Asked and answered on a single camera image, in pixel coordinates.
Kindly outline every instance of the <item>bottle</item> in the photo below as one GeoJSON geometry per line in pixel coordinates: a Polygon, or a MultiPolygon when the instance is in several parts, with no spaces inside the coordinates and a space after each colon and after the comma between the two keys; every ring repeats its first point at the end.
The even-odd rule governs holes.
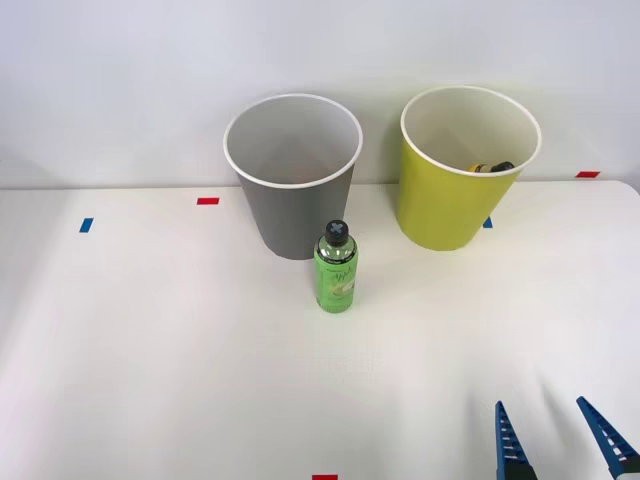
{"type": "Polygon", "coordinates": [[[316,299],[329,313],[344,312],[353,302],[358,246],[342,220],[327,224],[315,246],[316,299]]]}
{"type": "Polygon", "coordinates": [[[491,165],[487,165],[486,163],[474,163],[471,165],[467,171],[475,172],[475,173],[490,173],[490,172],[504,172],[505,170],[511,170],[512,168],[516,168],[515,165],[511,162],[502,162],[493,167],[491,165]]]}

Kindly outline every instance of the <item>green bottle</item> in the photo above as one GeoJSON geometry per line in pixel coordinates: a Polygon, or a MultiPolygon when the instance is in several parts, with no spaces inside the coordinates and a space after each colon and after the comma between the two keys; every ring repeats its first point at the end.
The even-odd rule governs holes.
{"type": "Polygon", "coordinates": [[[327,224],[316,243],[316,298],[329,313],[344,312],[353,302],[358,247],[342,220],[327,224]]]}

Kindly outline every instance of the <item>white rim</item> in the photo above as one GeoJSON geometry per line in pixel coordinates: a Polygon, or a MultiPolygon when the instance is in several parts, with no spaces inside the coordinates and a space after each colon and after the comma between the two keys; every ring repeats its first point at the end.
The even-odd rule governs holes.
{"type": "Polygon", "coordinates": [[[262,99],[262,100],[260,100],[260,101],[258,101],[256,103],[250,105],[249,107],[245,108],[233,120],[231,120],[231,123],[229,123],[229,125],[227,126],[227,129],[224,132],[224,138],[223,138],[222,144],[223,144],[223,148],[224,148],[224,155],[225,155],[225,157],[227,157],[227,162],[229,162],[229,165],[231,165],[231,168],[233,168],[236,171],[236,173],[238,173],[239,175],[242,175],[244,178],[246,178],[247,180],[250,180],[250,181],[252,181],[254,183],[257,183],[259,185],[264,185],[265,187],[281,188],[281,189],[285,189],[285,190],[293,190],[293,189],[297,189],[297,188],[309,188],[309,187],[315,187],[317,185],[322,185],[323,183],[330,182],[334,178],[338,178],[344,172],[349,170],[353,166],[353,164],[356,162],[358,156],[360,155],[360,151],[362,150],[362,127],[360,126],[360,122],[358,122],[358,119],[356,118],[356,116],[353,113],[351,113],[345,106],[339,104],[338,102],[334,102],[333,100],[330,100],[330,99],[325,98],[325,97],[321,97],[319,95],[311,95],[309,93],[287,93],[287,94],[284,94],[284,95],[275,95],[273,97],[268,97],[268,98],[262,99]],[[258,105],[261,105],[263,103],[270,102],[272,100],[278,100],[278,99],[287,98],[287,97],[302,97],[302,98],[312,98],[314,100],[321,100],[321,101],[326,102],[326,103],[328,103],[330,105],[333,105],[334,107],[339,108],[344,113],[346,113],[347,116],[353,121],[353,123],[356,126],[356,129],[358,130],[358,148],[356,148],[356,152],[353,154],[353,157],[351,158],[351,160],[349,160],[349,162],[344,167],[342,167],[337,172],[332,173],[328,177],[324,177],[324,178],[321,178],[319,180],[314,180],[313,182],[308,182],[308,183],[272,183],[272,182],[267,182],[265,180],[261,180],[259,178],[256,178],[256,177],[252,176],[252,175],[249,175],[247,172],[245,172],[238,165],[235,164],[235,162],[231,159],[231,154],[229,153],[229,146],[227,145],[228,140],[229,140],[229,132],[231,132],[231,129],[233,128],[233,125],[238,121],[238,119],[242,115],[247,113],[252,108],[257,107],[258,105]]]}
{"type": "Polygon", "coordinates": [[[486,178],[486,177],[504,177],[506,175],[513,175],[514,173],[518,173],[524,167],[529,165],[538,156],[538,152],[540,152],[540,148],[542,147],[542,131],[540,130],[540,125],[538,125],[538,121],[535,119],[535,117],[533,115],[531,115],[531,112],[529,112],[529,110],[524,108],[522,105],[520,105],[518,102],[516,102],[512,98],[509,98],[506,95],[503,95],[502,93],[495,92],[493,90],[489,90],[488,88],[475,87],[473,85],[454,85],[454,86],[436,87],[436,88],[431,88],[431,89],[427,90],[426,92],[422,92],[422,93],[416,95],[415,97],[413,97],[411,99],[411,101],[409,103],[407,103],[407,105],[404,107],[404,110],[402,110],[402,116],[400,117],[400,128],[402,129],[402,136],[407,141],[409,146],[413,149],[414,152],[416,152],[422,158],[424,158],[428,162],[434,164],[435,166],[443,168],[443,169],[445,169],[445,170],[447,170],[447,171],[449,171],[451,173],[456,173],[458,175],[466,175],[467,177],[478,177],[478,178],[480,178],[480,177],[482,177],[482,178],[486,178]],[[407,112],[409,111],[411,106],[415,102],[420,100],[422,97],[424,97],[426,95],[429,95],[431,93],[434,93],[434,92],[437,92],[437,91],[440,91],[440,90],[462,90],[462,89],[479,90],[481,92],[490,93],[492,95],[495,95],[496,97],[500,97],[503,100],[506,100],[507,102],[515,105],[518,109],[520,109],[520,111],[522,113],[524,113],[527,116],[527,118],[531,121],[531,123],[533,124],[533,126],[536,129],[538,142],[536,144],[536,149],[534,150],[534,152],[531,154],[531,156],[529,157],[529,159],[526,162],[521,163],[516,168],[512,168],[511,170],[505,170],[505,171],[502,171],[502,172],[490,172],[490,173],[466,172],[464,170],[458,170],[457,168],[453,168],[453,167],[450,167],[448,165],[445,165],[444,163],[440,163],[440,162],[434,160],[433,158],[429,157],[429,155],[427,155],[422,150],[420,150],[418,147],[416,147],[416,145],[413,143],[413,141],[411,141],[411,138],[409,138],[409,135],[407,134],[407,129],[406,129],[406,126],[405,126],[405,119],[406,119],[406,116],[407,116],[407,112]]]}

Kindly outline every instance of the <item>bucket rim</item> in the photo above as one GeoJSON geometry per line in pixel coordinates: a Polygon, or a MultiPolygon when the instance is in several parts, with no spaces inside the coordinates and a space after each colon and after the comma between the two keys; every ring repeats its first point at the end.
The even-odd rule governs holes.
{"type": "Polygon", "coordinates": [[[363,144],[362,127],[360,126],[360,122],[358,121],[356,116],[347,107],[345,107],[344,105],[336,102],[335,100],[331,100],[329,98],[322,97],[320,95],[314,95],[314,94],[311,94],[311,93],[284,93],[284,94],[280,94],[280,95],[273,95],[271,97],[263,98],[261,100],[258,100],[255,103],[252,103],[248,107],[244,108],[240,113],[238,113],[231,120],[231,122],[229,122],[229,125],[227,125],[227,128],[226,128],[226,130],[224,132],[224,137],[222,139],[222,146],[223,146],[223,149],[224,149],[224,156],[226,157],[227,162],[229,163],[231,168],[233,168],[238,175],[241,175],[242,177],[246,178],[247,180],[249,180],[252,183],[256,183],[258,185],[262,185],[262,186],[269,187],[269,188],[281,189],[281,190],[298,190],[298,189],[303,189],[303,188],[316,187],[318,185],[323,185],[325,183],[329,183],[330,181],[340,177],[342,174],[347,172],[351,167],[353,167],[353,165],[355,164],[356,160],[360,156],[360,152],[362,151],[362,144],[363,144]],[[338,109],[342,110],[343,113],[346,113],[347,117],[349,117],[349,119],[356,126],[356,130],[358,132],[358,146],[356,148],[355,153],[353,154],[353,157],[351,157],[351,159],[342,168],[340,168],[339,170],[335,171],[331,175],[328,175],[328,176],[326,176],[324,178],[320,178],[318,180],[314,180],[312,182],[307,182],[307,183],[274,183],[274,182],[268,182],[266,180],[262,180],[260,178],[254,177],[253,175],[249,175],[247,172],[242,170],[233,161],[233,159],[231,158],[231,154],[229,153],[229,146],[228,146],[229,133],[231,132],[231,129],[233,128],[234,124],[240,119],[240,117],[242,117],[242,115],[244,115],[245,113],[247,113],[251,109],[257,107],[258,105],[261,105],[261,104],[266,103],[266,102],[271,102],[271,101],[274,101],[274,100],[280,100],[282,98],[290,98],[290,97],[310,98],[310,99],[313,99],[313,100],[320,100],[322,102],[328,103],[328,104],[330,104],[330,105],[332,105],[334,107],[337,107],[338,109]]]}
{"type": "Polygon", "coordinates": [[[411,100],[409,100],[409,103],[407,103],[405,105],[404,109],[402,110],[402,115],[400,116],[400,129],[402,130],[402,136],[404,137],[405,141],[409,144],[411,149],[414,152],[416,152],[418,155],[420,155],[423,159],[427,160],[429,163],[435,165],[436,167],[439,167],[439,168],[442,168],[444,170],[447,170],[448,172],[455,173],[457,175],[464,175],[464,176],[467,176],[467,177],[475,177],[475,178],[506,177],[507,175],[519,174],[527,165],[529,165],[531,162],[533,162],[536,159],[536,157],[540,153],[540,149],[542,148],[542,130],[540,129],[540,125],[538,124],[538,121],[531,114],[531,112],[529,112],[529,110],[527,110],[520,103],[516,102],[513,98],[508,97],[507,95],[505,95],[503,93],[496,92],[495,90],[491,90],[491,89],[485,88],[485,87],[478,87],[476,85],[443,85],[443,86],[439,86],[439,87],[430,88],[428,90],[425,90],[425,91],[417,94],[411,100]],[[406,126],[405,126],[406,115],[407,115],[407,112],[409,111],[409,108],[411,108],[411,106],[415,102],[420,100],[422,97],[425,97],[425,96],[427,96],[429,94],[435,93],[435,92],[440,91],[440,90],[477,90],[477,91],[481,91],[481,92],[484,92],[484,93],[489,93],[491,95],[499,97],[499,98],[501,98],[503,100],[506,100],[507,102],[511,103],[512,105],[514,105],[522,113],[524,113],[524,115],[531,121],[531,123],[533,124],[533,126],[534,126],[534,128],[536,130],[536,136],[537,136],[536,148],[533,151],[533,153],[531,154],[531,156],[526,161],[522,162],[516,168],[512,168],[511,170],[505,170],[505,171],[502,171],[502,172],[476,173],[476,172],[467,172],[465,170],[458,170],[457,168],[450,167],[448,165],[445,165],[444,163],[440,163],[437,160],[434,160],[429,155],[424,153],[422,150],[420,150],[413,143],[413,141],[409,137],[409,134],[407,133],[407,129],[406,129],[406,126]]]}

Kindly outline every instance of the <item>gray bucket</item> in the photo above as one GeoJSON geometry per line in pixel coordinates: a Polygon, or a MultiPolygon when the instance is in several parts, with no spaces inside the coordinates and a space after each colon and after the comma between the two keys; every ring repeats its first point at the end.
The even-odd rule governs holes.
{"type": "Polygon", "coordinates": [[[301,93],[252,105],[224,135],[262,240],[292,260],[313,258],[327,222],[342,219],[361,149],[362,129],[349,110],[301,93]]]}

